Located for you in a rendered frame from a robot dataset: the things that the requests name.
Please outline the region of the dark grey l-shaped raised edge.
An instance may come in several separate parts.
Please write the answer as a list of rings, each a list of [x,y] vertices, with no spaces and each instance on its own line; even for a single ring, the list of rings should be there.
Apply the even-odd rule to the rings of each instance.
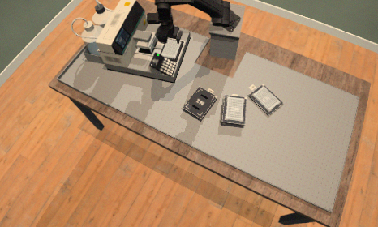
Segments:
[[[100,102],[100,103],[102,103],[103,105],[106,105],[106,106],[108,106],[108,107],[110,107],[107,103],[105,103],[104,101],[101,101],[101,100],[99,100],[99,99],[97,99],[96,97],[94,97],[94,96],[91,96],[90,94],[88,94],[88,93],[86,93],[86,92],[84,92],[84,91],[82,91],[82,90],[80,90],[80,89],[78,89],[78,88],[76,88],[76,87],[74,87],[74,86],[72,86],[72,85],[70,85],[70,84],[68,84],[68,83],[66,83],[66,82],[64,82],[64,81],[62,81],[62,80],[60,80],[60,78],[64,75],[64,73],[68,70],[68,68],[73,64],[73,62],[83,53],[83,51],[86,49],[86,45],[77,53],[77,55],[71,60],[71,62],[67,65],[67,67],[62,71],[62,73],[57,77],[57,80],[59,81],[59,82],[61,82],[61,83],[63,83],[63,84],[65,84],[65,85],[67,85],[68,87],[70,87],[70,88],[73,88],[73,89],[75,89],[76,91],[78,91],[78,92],[81,92],[81,93],[83,93],[84,95],[86,95],[86,96],[89,96],[89,97],[91,97],[92,99],[94,99],[94,100],[96,100],[96,101],[98,101],[98,102]]]

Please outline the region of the white well plate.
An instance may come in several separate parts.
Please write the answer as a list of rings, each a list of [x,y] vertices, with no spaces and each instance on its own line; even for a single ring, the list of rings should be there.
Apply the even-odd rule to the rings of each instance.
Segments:
[[[267,92],[266,92],[267,91]],[[267,96],[266,96],[267,95]],[[253,94],[253,96],[268,110],[274,108],[280,101],[265,87]],[[261,99],[262,98],[262,99]],[[267,99],[267,100],[266,100]],[[263,101],[264,100],[264,101]],[[266,104],[267,103],[267,104]]]
[[[176,59],[181,43],[182,43],[181,41],[178,44],[176,40],[168,39],[161,55],[166,58]]]
[[[226,119],[235,120],[235,121],[243,120],[243,98],[228,97],[227,108],[226,108]]]

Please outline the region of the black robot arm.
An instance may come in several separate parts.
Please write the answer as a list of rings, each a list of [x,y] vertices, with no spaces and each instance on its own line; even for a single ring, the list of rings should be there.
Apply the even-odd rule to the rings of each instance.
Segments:
[[[215,1],[215,2],[214,2]],[[173,36],[174,25],[172,13],[162,13],[168,12],[168,8],[171,6],[188,4],[194,8],[203,11],[208,14],[213,19],[213,26],[224,26],[226,30],[232,32],[238,25],[241,18],[235,14],[236,20],[233,18],[232,10],[230,10],[230,2],[223,0],[155,0],[155,5],[157,6],[156,13],[148,13],[147,21],[148,24],[161,24],[160,32],[157,39],[160,43],[167,43],[168,36]],[[218,3],[217,3],[218,2]],[[223,5],[222,5],[223,4]],[[231,21],[231,16],[232,20]],[[238,20],[239,19],[239,20]],[[237,22],[238,21],[238,22]],[[232,24],[232,25],[231,25]],[[170,26],[170,27],[165,27]]]

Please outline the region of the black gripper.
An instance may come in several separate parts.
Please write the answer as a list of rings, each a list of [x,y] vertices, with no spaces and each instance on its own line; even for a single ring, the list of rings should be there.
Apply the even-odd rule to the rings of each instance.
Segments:
[[[173,24],[174,23],[172,23],[170,26],[172,26]],[[170,26],[165,26],[165,27],[170,27]],[[174,26],[174,34],[173,34],[173,36],[169,35],[168,38],[176,39],[177,43],[179,44],[180,39],[181,39],[182,34],[183,34],[183,31],[179,31],[179,33],[178,33],[178,31],[179,31],[179,27]],[[160,32],[160,26],[157,29],[156,37],[158,36],[159,32]]]

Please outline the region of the white bottle with black cap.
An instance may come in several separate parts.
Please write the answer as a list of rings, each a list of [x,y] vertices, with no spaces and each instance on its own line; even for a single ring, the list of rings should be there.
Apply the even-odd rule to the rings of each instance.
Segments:
[[[95,25],[101,26],[104,28],[108,19],[110,18],[112,11],[108,11],[104,8],[103,4],[95,5],[96,13],[92,17],[92,21]]]

